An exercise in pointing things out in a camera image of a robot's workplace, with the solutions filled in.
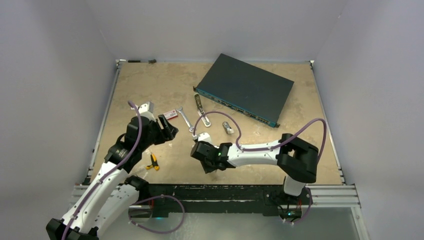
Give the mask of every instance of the wooden tabletop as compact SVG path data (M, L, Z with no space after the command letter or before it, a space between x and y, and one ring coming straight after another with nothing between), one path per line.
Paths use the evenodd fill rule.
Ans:
M241 144L271 142L280 139L282 133L294 134L310 120L324 117L309 64L258 63L253 65L294 81L278 120L281 125L279 128L269 127L201 96L206 112L221 111L237 121L242 131ZM212 63L124 63L104 125L93 176L99 171L108 149L115 144L119 135L125 133L127 124L135 115L135 112L127 104L128 100L137 105L147 101L153 102L155 116L182 106L184 113L194 125L199 115L193 97L193 86L197 86L211 66ZM208 132L215 145L235 142L238 132L229 119L220 114L211 114L208 117L211 127L206 128L200 122L199 133ZM227 121L235 133L226 134L222 127L223 121ZM169 120L169 123L179 129L175 139L149 147L131 173L150 183L164 184L283 183L286 174L279 167L273 165L246 165L205 174L200 162L190 157L194 142L184 119L179 115ZM312 124L299 137L320 148L323 137L322 124L320 122ZM341 184L339 170L329 139L327 135L327 142L318 164L316 184L339 185ZM155 154L160 166L159 171L155 171L153 168L146 170L146 165L151 164L150 153Z

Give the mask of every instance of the small red and white box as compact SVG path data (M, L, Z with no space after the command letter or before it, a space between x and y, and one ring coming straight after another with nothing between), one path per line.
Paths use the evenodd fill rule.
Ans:
M167 111L163 115L165 116L166 120L170 120L170 119L178 117L177 111L175 111L175 109L171 111Z

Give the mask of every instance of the table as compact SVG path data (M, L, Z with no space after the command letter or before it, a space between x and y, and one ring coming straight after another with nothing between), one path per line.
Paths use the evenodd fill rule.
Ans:
M201 96L204 110L221 111L232 116L240 125L242 138L240 144L266 143L281 138L282 133L297 132L314 118L323 118L323 109L315 79L309 63L254 63L254 66L294 81L293 88L281 112L279 128L272 128L241 113L224 107ZM193 97L193 86L202 80L212 63L158 62L124 63L122 65L109 112L104 124L98 152L95 158L93 176L97 174L109 147L115 144L119 135L126 131L127 124L135 112L127 104L128 100L140 105L146 101L154 103L155 116L182 106L192 124L199 117ZM216 145L235 142L238 133L235 125L220 114L208 116L211 127L206 128L199 122L198 132L208 132ZM222 122L227 121L235 133L227 135ZM246 165L235 169L205 174L200 162L190 157L194 144L192 135L183 120L178 116L169 123L179 129L173 141L151 146L143 153L142 160L133 168L131 174L144 178L150 183L163 184L282 184L286 175L273 165ZM312 124L300 138L320 148L323 126L320 122ZM333 146L327 142L317 168L316 184L340 185L341 178ZM151 164L149 154L154 153L160 166L159 171L146 170Z

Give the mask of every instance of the pliers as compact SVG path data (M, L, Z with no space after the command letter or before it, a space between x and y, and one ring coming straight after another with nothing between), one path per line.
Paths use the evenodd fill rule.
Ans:
M151 165L146 166L146 169L149 170L151 168L154 168L156 171L159 170L158 161L156 160L156 156L152 153L150 155Z

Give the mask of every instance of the silver wrench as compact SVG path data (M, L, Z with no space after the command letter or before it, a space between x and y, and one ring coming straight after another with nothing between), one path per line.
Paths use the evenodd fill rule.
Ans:
M182 118L184 119L185 123L188 125L188 131L192 133L195 129L195 127L190 123L189 119L183 112L183 107L180 106L179 108L175 109L179 114L181 114Z

